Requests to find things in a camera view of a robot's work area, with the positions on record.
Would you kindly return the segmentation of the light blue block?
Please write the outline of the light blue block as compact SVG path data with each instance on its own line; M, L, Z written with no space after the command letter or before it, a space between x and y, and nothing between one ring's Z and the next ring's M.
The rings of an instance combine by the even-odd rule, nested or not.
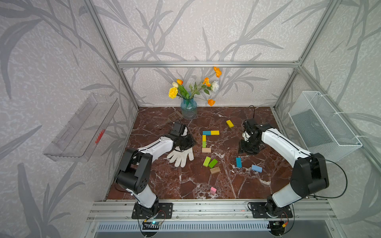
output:
M262 168L262 167L259 167L259 166L256 166L256 165L252 165L252 166L251 166L251 169L252 169L253 171L258 172L258 173L261 173L261 172L263 171L263 168Z

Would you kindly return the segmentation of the lime green block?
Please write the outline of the lime green block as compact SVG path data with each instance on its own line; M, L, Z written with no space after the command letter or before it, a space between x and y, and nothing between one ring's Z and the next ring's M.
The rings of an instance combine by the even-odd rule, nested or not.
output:
M208 167L210 161L211 161L211 158L207 156L207 157L205 158L205 160L204 160L203 166Z

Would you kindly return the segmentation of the small yellow block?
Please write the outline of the small yellow block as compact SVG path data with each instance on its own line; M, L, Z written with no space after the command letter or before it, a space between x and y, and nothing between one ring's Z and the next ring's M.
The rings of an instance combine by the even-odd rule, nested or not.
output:
M234 127L233 123L230 120L227 120L226 123L227 123L229 128L233 128Z

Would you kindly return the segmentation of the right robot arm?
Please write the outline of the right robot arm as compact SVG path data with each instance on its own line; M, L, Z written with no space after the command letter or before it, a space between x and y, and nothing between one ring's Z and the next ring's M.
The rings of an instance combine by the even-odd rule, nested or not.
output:
M289 184L267 198L265 211L269 216L277 217L290 204L329 187L326 161L321 154L299 147L278 129L270 124L257 124L255 119L245 120L243 128L240 153L257 155L268 145L292 167Z

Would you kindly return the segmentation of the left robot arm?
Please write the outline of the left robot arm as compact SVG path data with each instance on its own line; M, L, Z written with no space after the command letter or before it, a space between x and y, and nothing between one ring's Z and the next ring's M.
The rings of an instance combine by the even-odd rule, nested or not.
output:
M195 140L187 126L175 122L169 134L139 149L126 150L114 178L115 184L131 193L138 205L151 209L158 203L157 195L148 185L152 163L168 153L169 162L183 168L188 160L194 160L194 146Z

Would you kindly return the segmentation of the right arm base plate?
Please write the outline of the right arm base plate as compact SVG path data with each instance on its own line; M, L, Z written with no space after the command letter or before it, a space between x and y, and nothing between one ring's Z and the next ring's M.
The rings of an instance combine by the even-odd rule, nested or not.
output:
M253 218L293 218L292 208L286 206L278 208L268 202L249 202L248 209L251 211Z

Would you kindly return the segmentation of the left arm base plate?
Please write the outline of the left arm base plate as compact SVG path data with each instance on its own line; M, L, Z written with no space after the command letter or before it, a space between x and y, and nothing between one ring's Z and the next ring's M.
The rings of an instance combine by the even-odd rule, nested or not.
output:
M140 205L138 202L135 203L132 213L132 219L142 220L150 218L158 219L171 219L173 212L173 203L162 203L156 202L151 208L146 208Z

